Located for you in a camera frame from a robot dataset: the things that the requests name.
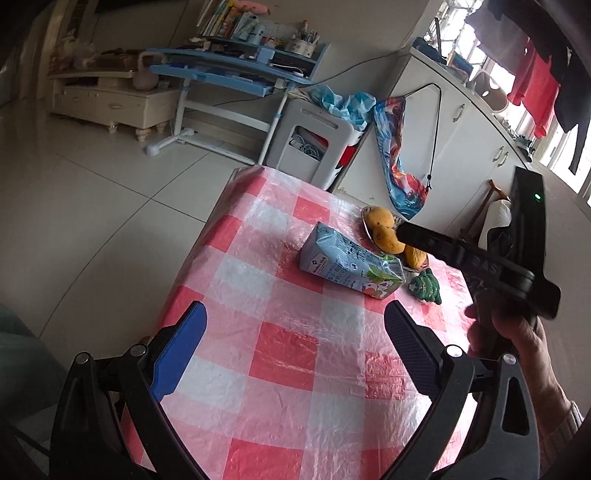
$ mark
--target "white stool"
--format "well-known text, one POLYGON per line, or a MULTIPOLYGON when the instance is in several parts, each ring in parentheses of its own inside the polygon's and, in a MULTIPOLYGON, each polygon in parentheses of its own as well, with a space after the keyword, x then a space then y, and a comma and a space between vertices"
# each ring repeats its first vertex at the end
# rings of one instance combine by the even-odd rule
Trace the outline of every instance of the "white stool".
POLYGON ((347 120, 331 115, 326 110, 306 102, 292 100, 267 157, 267 166, 326 190, 335 180, 340 168, 339 160, 345 148, 356 145, 363 132, 358 132, 347 120), (319 161, 290 145, 294 130, 302 127, 329 143, 319 161))

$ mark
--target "hanging bag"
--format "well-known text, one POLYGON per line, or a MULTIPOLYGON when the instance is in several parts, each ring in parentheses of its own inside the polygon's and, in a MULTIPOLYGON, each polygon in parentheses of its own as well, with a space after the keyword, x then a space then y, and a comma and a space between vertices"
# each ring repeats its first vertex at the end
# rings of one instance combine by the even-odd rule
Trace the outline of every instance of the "hanging bag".
POLYGON ((433 173, 433 162, 435 161, 440 111, 441 87, 436 83, 428 83, 403 96, 388 98, 378 103, 374 109, 375 135, 378 140, 378 149, 390 201, 396 211, 406 220, 413 218, 423 208, 427 194, 431 189, 431 174, 433 173), (427 184, 423 185, 423 182, 415 176, 404 173, 399 154, 402 148, 402 127, 404 125, 406 98, 429 86, 434 86, 439 91, 439 104, 437 106, 431 167, 427 175, 427 184))

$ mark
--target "human hand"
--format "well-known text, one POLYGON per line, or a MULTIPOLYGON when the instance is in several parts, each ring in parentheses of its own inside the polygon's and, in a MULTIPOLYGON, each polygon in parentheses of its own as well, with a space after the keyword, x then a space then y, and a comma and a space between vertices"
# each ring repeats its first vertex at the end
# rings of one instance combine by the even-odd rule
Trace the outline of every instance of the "human hand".
MULTIPOLYGON (((474 305, 469 306, 465 313, 469 318, 478 318, 474 305)), ((534 405, 538 432, 545 438, 566 418, 571 402, 566 398, 552 370, 542 322, 538 319, 534 331, 522 316, 507 316, 493 312, 492 324, 501 336, 513 343, 518 352, 519 364, 534 405)), ((468 355, 479 356, 484 345, 484 335, 480 323, 474 322, 468 330, 468 355)))

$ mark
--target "cabinet handle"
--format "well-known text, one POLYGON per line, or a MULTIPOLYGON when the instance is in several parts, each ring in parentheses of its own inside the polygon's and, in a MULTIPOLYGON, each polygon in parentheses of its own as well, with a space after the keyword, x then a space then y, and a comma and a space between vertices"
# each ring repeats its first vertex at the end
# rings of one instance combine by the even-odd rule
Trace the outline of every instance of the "cabinet handle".
POLYGON ((507 161, 507 157, 509 156, 509 152, 505 152, 505 156, 503 157, 503 161, 497 165, 497 167, 502 167, 505 162, 507 161))
POLYGON ((501 157, 501 155, 503 154, 503 150, 504 150, 504 149, 505 149, 505 147, 504 147, 504 146, 503 146, 503 147, 501 147, 501 148, 499 148, 499 153, 497 153, 497 154, 496 154, 496 157, 492 159, 492 162, 493 162, 493 163, 494 163, 494 162, 496 162, 496 161, 497 161, 497 160, 498 160, 498 159, 501 157))
POLYGON ((460 119, 460 117, 462 116, 462 113, 464 113, 464 108, 466 108, 465 103, 460 105, 460 111, 458 112, 457 116, 455 116, 452 120, 454 123, 456 123, 460 119))

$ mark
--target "fruit plate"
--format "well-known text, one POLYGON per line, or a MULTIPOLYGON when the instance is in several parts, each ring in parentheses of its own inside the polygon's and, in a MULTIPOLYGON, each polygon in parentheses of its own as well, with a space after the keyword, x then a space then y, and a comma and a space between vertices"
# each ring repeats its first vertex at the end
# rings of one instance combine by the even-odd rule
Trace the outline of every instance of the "fruit plate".
MULTIPOLYGON (((371 205, 368 205, 367 207, 363 207, 361 209, 361 221, 363 223, 363 228, 365 228, 365 233, 367 234, 367 236, 369 237, 369 240, 372 242, 372 245, 375 247, 375 249, 378 251, 378 255, 380 255, 381 257, 391 257, 393 256, 392 254, 386 253, 384 252, 380 247, 377 246, 377 244, 374 242, 374 238, 372 236, 372 232, 370 230, 370 228, 368 227, 367 222, 365 221, 365 214, 368 212, 368 210, 371 208, 371 205)), ((406 220, 396 214, 392 214, 392 216, 394 217, 394 230, 397 229, 397 227, 406 222, 406 220)), ((407 263, 406 263, 406 259, 404 258, 404 253, 399 254, 399 255, 394 255, 395 257, 398 257, 400 259, 400 261, 402 262, 402 267, 403 269, 405 269, 406 271, 409 272, 414 272, 414 273, 421 273, 423 270, 425 270, 425 268, 427 268, 429 266, 429 256, 427 256, 427 258, 425 259, 425 262, 421 265, 421 268, 419 268, 418 270, 416 270, 415 268, 410 268, 407 263)))

